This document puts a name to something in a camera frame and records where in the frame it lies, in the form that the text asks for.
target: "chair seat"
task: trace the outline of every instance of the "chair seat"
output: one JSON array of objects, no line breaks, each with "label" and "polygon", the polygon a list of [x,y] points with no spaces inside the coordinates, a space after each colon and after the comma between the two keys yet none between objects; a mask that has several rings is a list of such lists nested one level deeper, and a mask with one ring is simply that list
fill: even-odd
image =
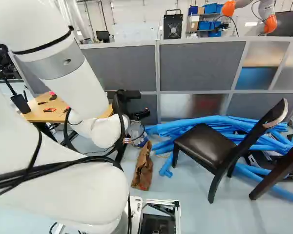
[{"label": "chair seat", "polygon": [[175,139],[180,150],[217,170],[236,145],[218,131],[201,123]]}]

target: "black fan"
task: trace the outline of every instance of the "black fan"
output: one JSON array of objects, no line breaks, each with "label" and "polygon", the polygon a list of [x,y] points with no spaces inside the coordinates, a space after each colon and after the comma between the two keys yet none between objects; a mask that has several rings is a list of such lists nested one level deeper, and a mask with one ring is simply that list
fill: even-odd
[{"label": "black fan", "polygon": [[[180,11],[180,14],[168,15],[167,11]],[[164,15],[164,39],[179,39],[182,32],[181,10],[167,10]]]}]

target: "chair leg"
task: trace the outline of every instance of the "chair leg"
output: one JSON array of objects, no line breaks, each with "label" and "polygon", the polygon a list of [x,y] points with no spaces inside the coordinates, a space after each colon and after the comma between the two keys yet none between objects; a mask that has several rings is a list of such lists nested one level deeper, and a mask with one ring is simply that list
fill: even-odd
[{"label": "chair leg", "polygon": [[229,169],[228,169],[227,176],[228,176],[229,178],[232,177],[232,173],[233,173],[233,171],[234,171],[234,167],[235,167],[237,161],[238,161],[238,160],[234,161],[234,163],[233,163],[233,164],[229,167]]},{"label": "chair leg", "polygon": [[219,185],[219,182],[221,181],[223,175],[215,175],[213,181],[211,182],[210,188],[209,188],[209,197],[208,200],[210,204],[214,202],[215,194]]},{"label": "chair leg", "polygon": [[174,145],[174,149],[173,149],[173,153],[172,153],[172,167],[173,168],[175,168],[177,165],[178,154],[179,154],[179,149],[176,145]]}]

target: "cubicle partition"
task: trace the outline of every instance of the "cubicle partition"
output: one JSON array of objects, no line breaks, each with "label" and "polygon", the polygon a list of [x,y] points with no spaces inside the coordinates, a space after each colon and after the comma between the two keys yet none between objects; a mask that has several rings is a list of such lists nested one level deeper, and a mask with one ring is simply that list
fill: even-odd
[{"label": "cubicle partition", "polygon": [[148,107],[145,124],[209,115],[260,118],[281,98],[289,102],[286,120],[293,115],[293,38],[157,40],[81,49],[105,90],[141,91],[142,99],[128,108]]}]

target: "wooden chair leg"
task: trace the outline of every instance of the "wooden chair leg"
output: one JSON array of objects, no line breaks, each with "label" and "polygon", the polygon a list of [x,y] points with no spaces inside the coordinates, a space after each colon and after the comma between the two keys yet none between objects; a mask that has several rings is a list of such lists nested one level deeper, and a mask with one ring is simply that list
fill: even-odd
[{"label": "wooden chair leg", "polygon": [[179,154],[179,149],[177,145],[174,145],[173,153],[172,153],[172,167],[175,168],[177,165],[178,161],[178,154]]},{"label": "wooden chair leg", "polygon": [[215,194],[222,177],[223,177],[223,173],[222,175],[215,175],[213,181],[211,182],[211,185],[209,188],[209,197],[208,197],[210,204],[214,202]]},{"label": "wooden chair leg", "polygon": [[277,182],[281,181],[293,169],[293,147],[278,161],[272,171],[249,194],[251,200],[256,200]]},{"label": "wooden chair leg", "polygon": [[233,164],[229,167],[229,169],[228,169],[227,176],[228,176],[229,178],[232,177],[232,173],[233,173],[233,171],[234,171],[234,167],[235,167],[237,161],[238,161],[238,160],[235,160],[234,163],[233,163]]}]

